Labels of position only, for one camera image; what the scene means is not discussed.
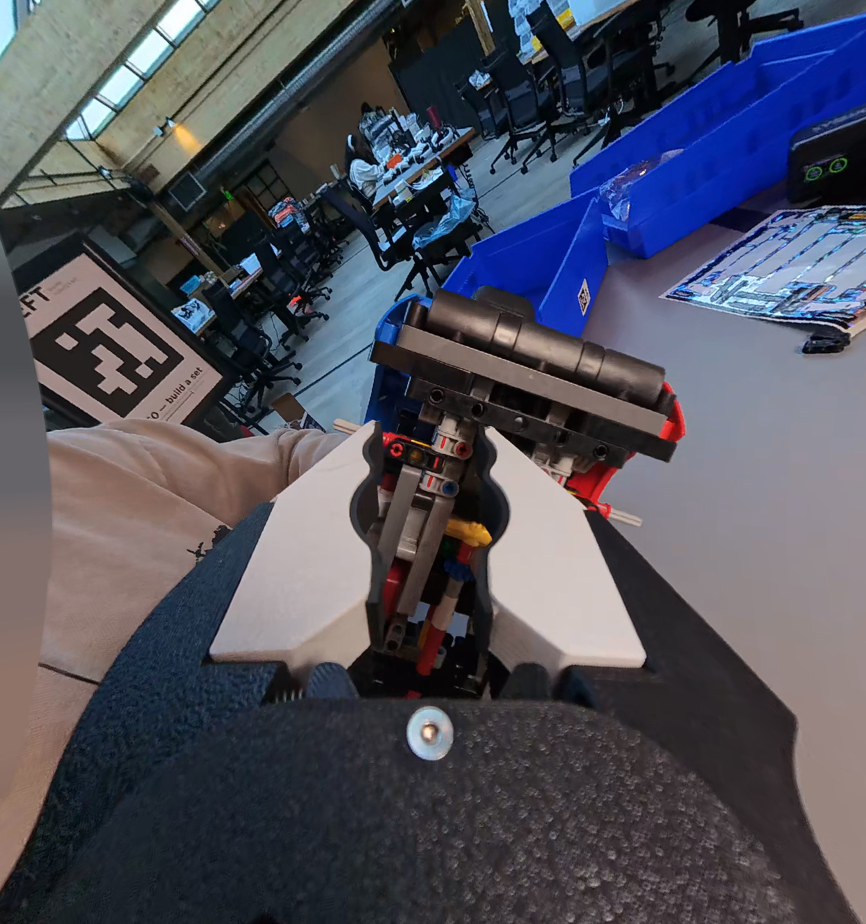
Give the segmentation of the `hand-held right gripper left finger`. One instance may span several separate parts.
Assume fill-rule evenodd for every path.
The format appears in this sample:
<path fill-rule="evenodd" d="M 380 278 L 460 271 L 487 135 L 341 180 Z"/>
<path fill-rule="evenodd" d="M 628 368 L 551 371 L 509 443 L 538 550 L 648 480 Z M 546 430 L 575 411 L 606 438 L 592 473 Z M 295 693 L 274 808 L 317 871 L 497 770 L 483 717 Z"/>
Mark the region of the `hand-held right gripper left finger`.
<path fill-rule="evenodd" d="M 379 423 L 363 425 L 274 500 L 209 647 L 216 663 L 351 667 L 370 648 L 383 578 L 367 541 L 379 508 Z"/>

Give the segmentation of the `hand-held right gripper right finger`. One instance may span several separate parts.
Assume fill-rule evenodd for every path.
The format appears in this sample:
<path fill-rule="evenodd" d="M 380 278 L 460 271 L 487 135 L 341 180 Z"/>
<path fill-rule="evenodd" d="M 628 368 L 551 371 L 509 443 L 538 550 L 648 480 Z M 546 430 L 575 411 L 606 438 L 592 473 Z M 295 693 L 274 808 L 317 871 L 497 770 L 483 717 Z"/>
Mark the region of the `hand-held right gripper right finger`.
<path fill-rule="evenodd" d="M 512 672 L 536 664 L 638 669 L 647 653 L 586 509 L 494 428 L 489 475 L 509 520 L 487 554 L 489 651 Z"/>

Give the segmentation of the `lego race car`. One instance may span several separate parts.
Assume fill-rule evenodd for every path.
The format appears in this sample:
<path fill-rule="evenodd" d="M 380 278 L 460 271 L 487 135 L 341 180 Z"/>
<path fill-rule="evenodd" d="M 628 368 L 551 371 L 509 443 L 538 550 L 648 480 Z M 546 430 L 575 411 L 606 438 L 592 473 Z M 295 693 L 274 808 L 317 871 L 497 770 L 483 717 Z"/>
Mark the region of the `lego race car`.
<path fill-rule="evenodd" d="M 553 687 L 575 666 L 509 672 L 489 651 L 487 554 L 509 508 L 485 428 L 577 500 L 591 527 L 640 525 L 602 494 L 632 458 L 668 463 L 684 438 L 664 370 L 543 326 L 525 298 L 491 286 L 404 299 L 380 322 L 370 360 L 382 471 L 369 540 L 386 576 L 355 682 L 369 696 L 480 698 L 522 667 Z"/>

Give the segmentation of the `row of black office chairs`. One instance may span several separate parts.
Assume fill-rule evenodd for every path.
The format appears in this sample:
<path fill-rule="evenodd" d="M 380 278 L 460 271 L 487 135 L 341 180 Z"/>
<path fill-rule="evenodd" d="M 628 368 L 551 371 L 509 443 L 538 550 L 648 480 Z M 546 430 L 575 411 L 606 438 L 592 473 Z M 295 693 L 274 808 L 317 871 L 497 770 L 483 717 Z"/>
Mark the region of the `row of black office chairs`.
<path fill-rule="evenodd" d="M 237 274 L 231 280 L 213 278 L 200 294 L 228 345 L 225 360 L 241 388 L 235 409 L 243 419 L 258 421 L 278 385 L 302 383 L 303 366 L 293 343 L 308 340 L 306 278 L 256 212 L 245 211 L 223 231 L 218 244 Z"/>

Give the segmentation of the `framed marker sign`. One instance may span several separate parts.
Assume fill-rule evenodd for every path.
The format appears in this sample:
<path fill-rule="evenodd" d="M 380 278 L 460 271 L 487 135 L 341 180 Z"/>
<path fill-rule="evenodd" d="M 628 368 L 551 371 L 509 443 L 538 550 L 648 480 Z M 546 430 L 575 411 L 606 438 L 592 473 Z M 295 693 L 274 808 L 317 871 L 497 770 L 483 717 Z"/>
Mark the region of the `framed marker sign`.
<path fill-rule="evenodd" d="M 81 232 L 12 268 L 43 407 L 70 426 L 197 427 L 235 379 Z"/>

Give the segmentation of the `black office chair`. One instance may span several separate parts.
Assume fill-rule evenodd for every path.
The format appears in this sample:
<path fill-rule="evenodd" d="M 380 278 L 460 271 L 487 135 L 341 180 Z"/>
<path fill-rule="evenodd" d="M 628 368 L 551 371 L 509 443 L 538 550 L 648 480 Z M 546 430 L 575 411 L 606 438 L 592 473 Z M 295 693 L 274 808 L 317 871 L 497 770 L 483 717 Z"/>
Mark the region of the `black office chair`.
<path fill-rule="evenodd" d="M 427 297 L 432 297 L 433 292 L 430 288 L 429 277 L 432 275 L 439 283 L 439 275 L 433 270 L 426 259 L 417 252 L 413 243 L 413 236 L 404 228 L 397 230 L 393 237 L 387 237 L 382 240 L 379 237 L 379 229 L 374 225 L 372 219 L 366 212 L 356 205 L 352 205 L 347 199 L 335 188 L 325 187 L 318 193 L 318 198 L 322 202 L 333 207 L 338 214 L 342 215 L 349 221 L 359 234 L 365 238 L 369 249 L 376 261 L 377 266 L 383 272 L 392 271 L 396 265 L 402 262 L 411 264 L 411 271 L 404 279 L 399 288 L 396 299 L 401 299 L 408 291 L 414 289 L 416 279 L 419 278 L 423 284 Z"/>
<path fill-rule="evenodd" d="M 777 32 L 795 32 L 804 28 L 797 7 L 762 16 L 752 16 L 753 1 L 693 1 L 686 9 L 687 22 L 696 24 L 712 20 L 716 25 L 717 48 L 709 54 L 698 71 L 718 62 L 738 63 L 750 50 L 756 35 Z"/>
<path fill-rule="evenodd" d="M 621 96 L 615 86 L 615 52 L 603 32 L 609 17 L 567 29 L 548 2 L 527 14 L 531 32 L 554 72 L 562 128 L 589 134 L 573 166 L 595 147 L 610 143 L 620 125 Z"/>
<path fill-rule="evenodd" d="M 506 117 L 507 143 L 500 155 L 515 164 L 519 143 L 531 141 L 531 148 L 520 167 L 525 175 L 529 162 L 542 156 L 542 148 L 548 143 L 551 148 L 549 160 L 555 162 L 554 121 L 557 108 L 551 90 L 541 86 L 527 66 L 502 46 L 497 46 L 482 58 L 481 70 L 494 85 L 494 95 Z"/>

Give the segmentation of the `clear plastic bag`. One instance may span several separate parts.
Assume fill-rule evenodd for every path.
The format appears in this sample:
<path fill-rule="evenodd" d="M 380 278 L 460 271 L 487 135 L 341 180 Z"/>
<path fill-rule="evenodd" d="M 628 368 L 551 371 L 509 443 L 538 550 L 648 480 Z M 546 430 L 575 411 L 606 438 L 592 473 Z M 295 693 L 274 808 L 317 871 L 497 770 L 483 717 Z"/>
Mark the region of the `clear plastic bag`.
<path fill-rule="evenodd" d="M 449 198 L 442 202 L 446 206 L 445 213 L 422 221 L 413 237 L 415 250 L 427 248 L 434 242 L 443 239 L 455 231 L 460 225 L 470 220 L 476 203 L 459 192 L 453 192 Z"/>

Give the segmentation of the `sticker sheet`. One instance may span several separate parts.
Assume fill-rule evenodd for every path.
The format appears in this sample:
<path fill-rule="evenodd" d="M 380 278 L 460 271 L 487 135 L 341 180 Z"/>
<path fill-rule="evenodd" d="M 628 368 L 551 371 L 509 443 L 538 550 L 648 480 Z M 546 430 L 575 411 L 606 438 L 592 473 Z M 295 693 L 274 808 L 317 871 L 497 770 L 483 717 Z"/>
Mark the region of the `sticker sheet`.
<path fill-rule="evenodd" d="M 661 295 L 733 316 L 866 330 L 866 205 L 779 211 Z"/>

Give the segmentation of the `cluttered wooden table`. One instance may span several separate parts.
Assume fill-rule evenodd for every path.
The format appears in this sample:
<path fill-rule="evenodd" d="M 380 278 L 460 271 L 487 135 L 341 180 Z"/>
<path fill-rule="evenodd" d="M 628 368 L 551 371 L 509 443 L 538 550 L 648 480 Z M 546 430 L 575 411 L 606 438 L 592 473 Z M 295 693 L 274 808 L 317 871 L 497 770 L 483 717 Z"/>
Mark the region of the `cluttered wooden table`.
<path fill-rule="evenodd" d="M 373 212 L 395 198 L 400 189 L 432 176 L 437 169 L 455 179 L 470 160 L 472 141 L 477 137 L 475 128 L 432 128 L 422 124 L 417 115 L 403 116 L 394 109 L 376 110 L 365 128 L 361 137 L 381 170 L 371 181 Z"/>

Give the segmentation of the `black charger green lights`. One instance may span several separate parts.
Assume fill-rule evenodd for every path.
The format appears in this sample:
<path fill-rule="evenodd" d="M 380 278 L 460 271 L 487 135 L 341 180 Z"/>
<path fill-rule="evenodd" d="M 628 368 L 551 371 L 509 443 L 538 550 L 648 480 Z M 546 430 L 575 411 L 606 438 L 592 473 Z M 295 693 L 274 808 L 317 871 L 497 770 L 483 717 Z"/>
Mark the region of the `black charger green lights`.
<path fill-rule="evenodd" d="M 787 154 L 792 204 L 842 201 L 866 191 L 866 103 L 796 132 Z"/>

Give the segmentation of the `skylight window strip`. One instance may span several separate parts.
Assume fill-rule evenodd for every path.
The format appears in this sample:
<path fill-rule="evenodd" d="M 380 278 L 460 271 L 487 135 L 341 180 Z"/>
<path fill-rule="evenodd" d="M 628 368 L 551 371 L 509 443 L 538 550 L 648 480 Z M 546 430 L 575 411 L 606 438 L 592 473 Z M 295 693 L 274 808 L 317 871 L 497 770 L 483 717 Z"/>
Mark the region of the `skylight window strip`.
<path fill-rule="evenodd" d="M 88 99 L 67 126 L 65 139 L 95 141 L 218 5 L 219 1 L 173 2 L 140 37 L 124 62 L 116 65 L 104 84 Z"/>

